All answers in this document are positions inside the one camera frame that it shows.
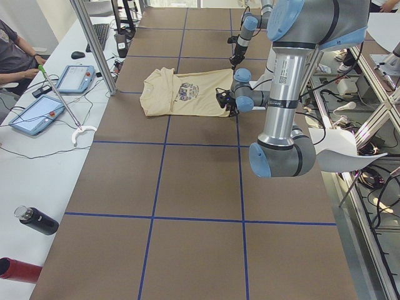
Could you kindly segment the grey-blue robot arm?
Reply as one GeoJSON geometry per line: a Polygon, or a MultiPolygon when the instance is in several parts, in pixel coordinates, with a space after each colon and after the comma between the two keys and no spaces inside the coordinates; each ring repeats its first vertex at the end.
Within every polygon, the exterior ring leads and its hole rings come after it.
{"type": "Polygon", "coordinates": [[[235,46],[230,89],[220,92],[219,105],[232,115],[266,108],[266,121],[249,148],[255,175],[295,177],[310,171],[316,159],[311,139],[295,125],[294,117],[306,82],[307,59],[321,51],[350,48],[364,41],[369,1],[263,1],[261,14],[244,13],[241,32],[229,39],[235,46]],[[271,88],[260,91],[250,84],[251,73],[241,68],[257,29],[265,29],[276,58],[271,88]]]}
{"type": "Polygon", "coordinates": [[[241,64],[245,59],[250,41],[257,35],[257,33],[254,32],[257,29],[260,31],[267,28],[272,10],[273,1],[267,0],[261,1],[261,14],[259,16],[245,9],[242,14],[241,32],[237,36],[231,36],[227,39],[228,44],[234,45],[233,55],[229,58],[232,70],[235,70],[237,65],[241,64]]]}

